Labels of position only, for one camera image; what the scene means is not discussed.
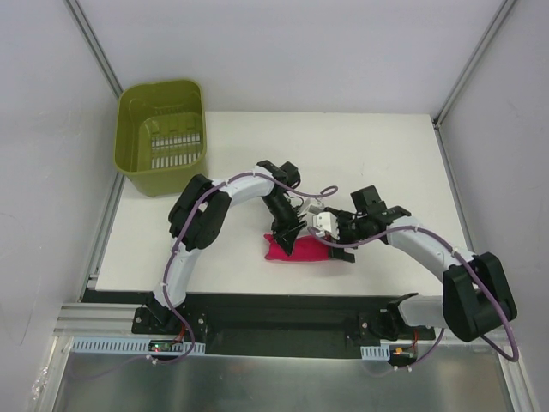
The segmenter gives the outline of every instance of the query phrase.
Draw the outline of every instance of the cable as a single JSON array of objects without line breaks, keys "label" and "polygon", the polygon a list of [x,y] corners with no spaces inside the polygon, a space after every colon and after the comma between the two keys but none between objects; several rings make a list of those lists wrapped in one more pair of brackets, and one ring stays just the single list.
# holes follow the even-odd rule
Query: cable
[{"label": "cable", "polygon": [[298,199],[301,201],[301,204],[299,206],[293,206],[294,208],[298,208],[298,209],[301,209],[301,207],[303,206],[303,203],[305,203],[305,200],[301,197],[301,196],[290,196],[288,194],[286,194],[286,198],[291,202],[292,199]]},{"label": "cable", "polygon": [[417,329],[413,330],[413,352],[415,354],[418,353],[418,340],[419,340],[419,333]]},{"label": "cable", "polygon": [[445,329],[442,328],[440,330],[440,333],[438,334],[438,337],[437,337],[437,340],[432,344],[432,346],[429,348],[429,350],[427,352],[425,352],[425,354],[421,355],[414,363],[413,365],[416,366],[418,363],[420,362],[423,362],[425,359],[427,359],[429,356],[431,356],[434,352],[435,352],[435,349],[438,348],[438,345],[440,344],[440,342],[443,340],[443,336],[444,336],[444,331]]},{"label": "cable", "polygon": [[479,279],[476,273],[474,273],[473,268],[469,264],[467,260],[457,251],[455,251],[454,247],[450,243],[448,243],[446,240],[444,240],[441,236],[437,235],[436,233],[432,232],[429,229],[425,229],[424,227],[416,227],[416,226],[400,226],[400,227],[390,227],[389,229],[385,230],[384,232],[378,233],[375,236],[372,236],[368,239],[361,240],[360,242],[351,243],[348,245],[342,245],[339,243],[333,243],[326,239],[322,239],[319,236],[317,236],[318,231],[314,227],[308,227],[307,230],[310,234],[315,236],[315,239],[318,240],[320,243],[323,243],[324,245],[330,246],[330,247],[336,247],[339,249],[347,249],[352,247],[358,247],[362,245],[366,245],[370,242],[373,242],[374,240],[381,239],[383,236],[387,236],[390,233],[394,232],[400,232],[404,230],[414,230],[418,231],[424,234],[427,234],[434,238],[438,243],[440,243],[442,246],[444,246],[448,251],[453,252],[455,258],[459,261],[460,264],[463,265],[467,273],[471,276],[473,279],[473,282],[475,282],[479,289],[482,291],[482,293],[485,295],[485,297],[488,299],[488,301],[492,304],[494,307],[494,310],[499,316],[499,320],[502,323],[502,326],[505,329],[505,333],[507,334],[507,338],[509,340],[509,344],[511,346],[512,354],[506,354],[498,345],[496,345],[492,340],[490,340],[486,336],[481,336],[481,338],[488,343],[496,352],[498,352],[500,355],[502,355],[506,360],[511,362],[517,362],[519,358],[519,352],[518,352],[518,346],[516,344],[515,335],[513,334],[513,330],[511,329],[509,320],[507,320],[507,317],[505,316],[504,310],[501,308],[501,306],[496,301],[496,298],[492,295],[490,290],[486,287],[486,285]]},{"label": "cable", "polygon": [[172,346],[178,343],[181,343],[183,341],[183,338],[185,336],[185,327],[183,324],[181,324],[181,331],[179,332],[179,335],[173,338]]}]

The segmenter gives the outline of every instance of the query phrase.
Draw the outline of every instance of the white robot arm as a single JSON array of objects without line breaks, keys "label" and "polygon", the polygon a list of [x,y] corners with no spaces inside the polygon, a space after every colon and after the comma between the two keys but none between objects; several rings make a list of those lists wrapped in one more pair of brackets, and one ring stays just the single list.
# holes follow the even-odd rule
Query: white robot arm
[{"label": "white robot arm", "polygon": [[[164,287],[174,307],[183,304],[190,274],[202,249],[216,239],[226,212],[232,206],[261,197],[274,217],[272,231],[274,239],[287,255],[293,252],[293,245],[299,231],[305,227],[304,217],[284,196],[287,189],[296,187],[300,177],[297,167],[285,163],[278,168],[268,161],[257,164],[245,177],[233,180],[214,191],[192,218],[181,243],[177,244],[167,282],[160,282],[154,289],[155,305],[159,312],[166,308]],[[256,174],[265,178],[258,179]],[[195,176],[182,193],[170,212],[170,232],[174,238],[180,235],[190,210],[197,199],[223,180],[209,180],[202,175]],[[286,186],[280,187],[275,182]],[[462,263],[410,213],[399,206],[388,209],[374,186],[351,194],[356,213],[324,208],[313,218],[313,227],[331,241],[318,238],[332,247],[346,249],[362,245],[366,241],[380,239],[387,245],[404,251],[425,266],[443,284],[440,296],[405,295],[388,305],[371,328],[380,338],[395,340],[399,328],[433,326],[450,328],[465,342],[484,335],[501,325],[501,320],[490,302],[476,288]],[[354,262],[354,257],[343,252]],[[464,262],[468,263],[482,282],[488,287],[508,320],[516,317],[516,307],[509,285],[499,260],[491,253],[476,256],[470,251],[459,250]]]}]

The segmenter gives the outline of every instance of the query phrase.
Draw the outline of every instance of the olive green basket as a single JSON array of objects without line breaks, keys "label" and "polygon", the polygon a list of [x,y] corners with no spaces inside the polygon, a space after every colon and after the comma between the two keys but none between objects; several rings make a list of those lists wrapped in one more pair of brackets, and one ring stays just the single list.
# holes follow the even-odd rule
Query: olive green basket
[{"label": "olive green basket", "polygon": [[139,84],[118,101],[114,163],[147,196],[182,191],[208,173],[200,86],[190,80]]}]

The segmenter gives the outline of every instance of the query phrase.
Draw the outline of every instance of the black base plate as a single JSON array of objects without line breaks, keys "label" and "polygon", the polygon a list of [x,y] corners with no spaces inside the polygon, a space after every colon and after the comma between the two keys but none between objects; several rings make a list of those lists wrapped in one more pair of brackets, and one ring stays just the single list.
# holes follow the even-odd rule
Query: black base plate
[{"label": "black base plate", "polygon": [[[207,354],[359,359],[361,346],[379,340],[368,331],[394,296],[301,296],[254,294],[187,294],[178,310],[190,323]],[[132,332],[168,335],[145,307],[136,310]],[[434,340],[433,329],[417,328],[420,340]],[[413,339],[406,328],[399,339]]]}]

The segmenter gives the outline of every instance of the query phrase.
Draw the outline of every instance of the white table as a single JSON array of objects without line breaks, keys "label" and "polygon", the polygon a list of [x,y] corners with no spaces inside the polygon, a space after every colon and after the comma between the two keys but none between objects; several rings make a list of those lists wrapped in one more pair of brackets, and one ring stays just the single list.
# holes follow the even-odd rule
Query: white table
[{"label": "white table", "polygon": [[[302,191],[327,185],[326,200],[354,210],[349,193],[375,185],[455,245],[464,246],[442,157],[427,115],[208,112],[209,177],[229,178],[258,161],[291,161]],[[178,196],[148,198],[126,179],[96,289],[149,291],[160,281],[172,238],[168,212]],[[230,210],[202,254],[190,292],[241,294],[441,294],[440,283],[382,242],[359,248],[357,263],[283,264],[264,260],[272,217],[260,199]]]}]

